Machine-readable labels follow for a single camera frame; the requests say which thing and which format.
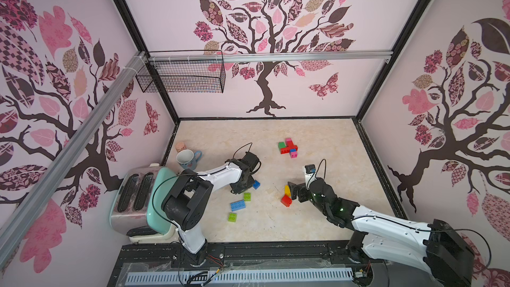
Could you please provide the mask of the red long brick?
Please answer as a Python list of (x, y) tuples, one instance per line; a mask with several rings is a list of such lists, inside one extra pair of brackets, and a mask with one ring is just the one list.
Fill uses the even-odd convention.
[(282, 147), (282, 148), (280, 148), (280, 153), (281, 154), (289, 154), (290, 152), (297, 151), (297, 150), (298, 150), (297, 146)]

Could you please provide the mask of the light blue long brick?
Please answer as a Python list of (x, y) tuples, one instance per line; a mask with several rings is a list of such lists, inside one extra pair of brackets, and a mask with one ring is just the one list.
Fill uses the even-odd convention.
[(231, 206), (231, 211), (234, 213), (234, 212), (237, 212), (237, 211), (245, 209), (246, 208), (246, 203), (245, 203), (244, 200), (240, 200), (240, 201), (232, 202), (230, 204), (230, 206)]

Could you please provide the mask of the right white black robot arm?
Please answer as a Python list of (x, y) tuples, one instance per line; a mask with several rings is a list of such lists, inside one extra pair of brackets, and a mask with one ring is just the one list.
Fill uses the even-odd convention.
[(347, 246), (352, 260), (390, 260), (417, 268), (443, 286), (471, 285), (474, 250), (448, 223), (414, 222), (376, 212), (338, 197), (322, 178), (289, 182), (288, 187), (292, 200), (309, 201), (328, 222), (353, 231)]

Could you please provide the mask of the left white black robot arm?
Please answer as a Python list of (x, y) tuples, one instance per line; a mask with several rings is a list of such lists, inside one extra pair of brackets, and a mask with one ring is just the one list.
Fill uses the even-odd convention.
[(209, 171), (184, 170), (161, 203), (165, 216), (176, 226), (182, 245), (195, 256), (204, 249), (207, 240), (199, 222), (211, 194), (229, 186), (238, 195), (253, 187), (253, 175), (262, 167), (258, 156), (250, 151), (243, 158), (228, 159), (223, 166)]

